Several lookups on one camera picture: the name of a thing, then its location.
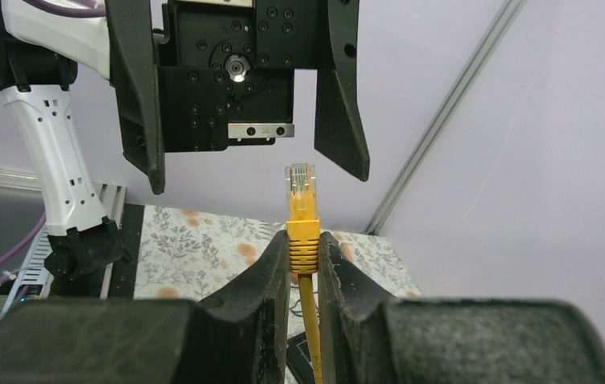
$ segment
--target ethernet cable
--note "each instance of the ethernet cable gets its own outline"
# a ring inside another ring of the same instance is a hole
[[[315,382],[322,382],[321,342],[315,305],[312,274],[319,265],[319,234],[321,222],[316,213],[315,168],[294,164],[286,168],[290,220],[286,222],[289,237],[290,271],[298,275],[302,320],[305,323]]]

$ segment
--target metal plate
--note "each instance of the metal plate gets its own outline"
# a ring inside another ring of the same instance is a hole
[[[253,8],[253,0],[176,0],[178,2],[197,2],[200,4],[218,4],[220,6],[242,6]]]
[[[295,125],[290,123],[232,123],[230,139],[293,138]]]

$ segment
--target light gray wall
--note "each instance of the light gray wall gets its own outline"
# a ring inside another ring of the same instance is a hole
[[[605,2],[530,0],[385,234],[426,295],[562,298],[605,338]]]
[[[158,25],[158,1],[153,3]],[[128,186],[132,202],[283,220],[284,167],[310,162],[317,166],[325,225],[363,230],[501,3],[392,0],[388,6],[380,0],[362,0],[359,104],[372,157],[368,183],[355,181],[314,151],[311,72],[297,74],[296,139],[267,148],[168,155],[166,193],[155,197],[146,178],[121,155],[114,91],[82,68],[73,91],[78,137],[91,176]],[[0,167],[32,169],[1,99]]]

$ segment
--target floral tablecloth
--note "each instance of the floral tablecloth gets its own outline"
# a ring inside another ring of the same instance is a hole
[[[251,266],[282,223],[146,206],[135,298],[201,300]],[[345,255],[395,296],[420,295],[385,238],[332,231]],[[297,284],[292,275],[293,287]],[[304,331],[298,290],[290,290],[289,338]],[[286,382],[295,382],[286,368]]]

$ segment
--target metal frame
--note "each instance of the metal frame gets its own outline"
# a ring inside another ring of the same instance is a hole
[[[506,0],[500,7],[487,32],[477,45],[475,52],[463,68],[463,72],[458,76],[439,110],[437,110],[425,134],[420,138],[406,164],[399,171],[399,175],[392,182],[387,194],[373,213],[373,217],[369,221],[365,231],[367,234],[380,234],[380,231],[385,226],[385,222],[387,222],[399,199],[402,197],[404,190],[408,187],[420,165],[423,164],[430,148],[435,144],[435,140],[442,133],[451,116],[455,113],[456,108],[465,98],[467,91],[477,76],[479,76],[482,68],[494,52],[495,47],[498,46],[525,2],[526,0]]]

